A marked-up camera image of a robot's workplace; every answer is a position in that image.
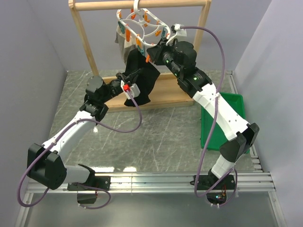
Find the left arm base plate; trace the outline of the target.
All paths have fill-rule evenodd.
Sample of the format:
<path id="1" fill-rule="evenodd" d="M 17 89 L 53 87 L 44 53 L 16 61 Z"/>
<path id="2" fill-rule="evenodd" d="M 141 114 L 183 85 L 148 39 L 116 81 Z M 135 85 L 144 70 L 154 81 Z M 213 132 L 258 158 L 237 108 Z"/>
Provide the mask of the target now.
<path id="1" fill-rule="evenodd" d="M 90 180 L 87 180 L 85 183 L 71 183 L 68 184 L 68 191 L 87 191 L 103 189 L 108 191 L 110 188 L 111 177 L 110 176 L 94 176 Z"/>

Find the orange clothes peg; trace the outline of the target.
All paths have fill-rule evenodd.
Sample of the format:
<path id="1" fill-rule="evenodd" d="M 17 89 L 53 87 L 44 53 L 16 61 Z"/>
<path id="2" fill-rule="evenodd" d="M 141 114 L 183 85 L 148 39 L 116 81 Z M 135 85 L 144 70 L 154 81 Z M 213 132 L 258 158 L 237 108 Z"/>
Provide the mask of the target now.
<path id="1" fill-rule="evenodd" d="M 146 62 L 146 63 L 148 63 L 149 61 L 150 61 L 150 56 L 149 56 L 149 55 L 147 55 L 147 56 L 146 56 L 146 60 L 145 60 L 145 62 Z"/>
<path id="2" fill-rule="evenodd" d="M 141 41 L 138 38 L 136 38 L 136 45 L 137 45 L 138 48 L 140 48 L 140 49 L 142 48 L 141 47 Z"/>

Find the white plastic clip hanger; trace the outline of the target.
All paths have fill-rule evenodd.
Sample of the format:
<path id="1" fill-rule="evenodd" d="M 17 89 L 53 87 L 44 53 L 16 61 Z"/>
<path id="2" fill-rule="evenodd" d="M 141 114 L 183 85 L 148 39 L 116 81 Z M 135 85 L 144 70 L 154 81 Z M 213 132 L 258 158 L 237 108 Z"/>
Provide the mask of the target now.
<path id="1" fill-rule="evenodd" d="M 126 40 L 130 38 L 141 41 L 141 47 L 155 46 L 161 38 L 168 39 L 171 34 L 170 27 L 151 13 L 148 9 L 140 8 L 139 1 L 135 0 L 130 12 L 124 13 L 124 9 L 116 12 L 118 25 L 122 33 L 126 33 Z"/>

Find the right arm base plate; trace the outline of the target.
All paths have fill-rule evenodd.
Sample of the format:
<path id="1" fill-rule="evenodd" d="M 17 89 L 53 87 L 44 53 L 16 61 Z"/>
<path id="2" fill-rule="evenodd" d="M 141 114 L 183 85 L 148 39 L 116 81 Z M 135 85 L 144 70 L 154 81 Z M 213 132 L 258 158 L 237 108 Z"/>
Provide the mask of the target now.
<path id="1" fill-rule="evenodd" d="M 197 190 L 208 190 L 213 186 L 218 179 L 215 176 L 210 175 L 200 175 L 197 183 Z M 224 177 L 215 187 L 214 190 L 233 190 L 235 188 L 235 178 L 233 175 L 227 175 Z"/>

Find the black underwear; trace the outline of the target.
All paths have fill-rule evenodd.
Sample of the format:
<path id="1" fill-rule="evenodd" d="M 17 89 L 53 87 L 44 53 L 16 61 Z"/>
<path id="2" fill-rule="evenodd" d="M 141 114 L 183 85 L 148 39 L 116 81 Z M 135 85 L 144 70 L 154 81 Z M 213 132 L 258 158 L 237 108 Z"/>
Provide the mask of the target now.
<path id="1" fill-rule="evenodd" d="M 136 103 L 141 106 L 149 103 L 149 94 L 152 92 L 155 82 L 158 79 L 160 72 L 137 50 L 131 50 L 126 61 L 124 74 L 130 74 L 140 70 L 135 84 L 140 90 L 140 95 L 135 98 Z"/>

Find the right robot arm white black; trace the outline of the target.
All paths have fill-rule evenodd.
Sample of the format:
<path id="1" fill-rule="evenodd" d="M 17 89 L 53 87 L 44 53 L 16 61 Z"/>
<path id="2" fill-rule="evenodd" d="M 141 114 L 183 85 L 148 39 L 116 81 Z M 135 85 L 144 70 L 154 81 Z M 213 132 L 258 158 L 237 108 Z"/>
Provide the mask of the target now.
<path id="1" fill-rule="evenodd" d="M 217 91 L 211 79 L 196 66 L 197 53 L 191 43 L 177 41 L 166 45 L 160 41 L 147 49 L 150 60 L 165 65 L 177 78 L 179 87 L 200 104 L 213 118 L 206 144 L 219 125 L 227 141 L 220 146 L 220 156 L 203 180 L 195 179 L 195 190 L 219 189 L 238 159 L 253 145 L 259 132 L 256 123 L 243 119 Z"/>

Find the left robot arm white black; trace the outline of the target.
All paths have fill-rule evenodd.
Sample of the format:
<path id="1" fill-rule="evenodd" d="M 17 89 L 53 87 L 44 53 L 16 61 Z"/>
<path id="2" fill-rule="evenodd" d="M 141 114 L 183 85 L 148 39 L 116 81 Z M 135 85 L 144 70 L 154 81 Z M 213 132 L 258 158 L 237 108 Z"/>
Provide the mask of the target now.
<path id="1" fill-rule="evenodd" d="M 42 145 L 29 148 L 26 175 L 52 190 L 63 183 L 79 183 L 84 190 L 91 190 L 96 183 L 93 170 L 83 165 L 66 166 L 64 160 L 89 130 L 101 124 L 108 111 L 106 102 L 121 93 L 132 99 L 139 96 L 140 90 L 123 74 L 109 83 L 100 76 L 91 77 L 85 101 L 74 118 Z"/>

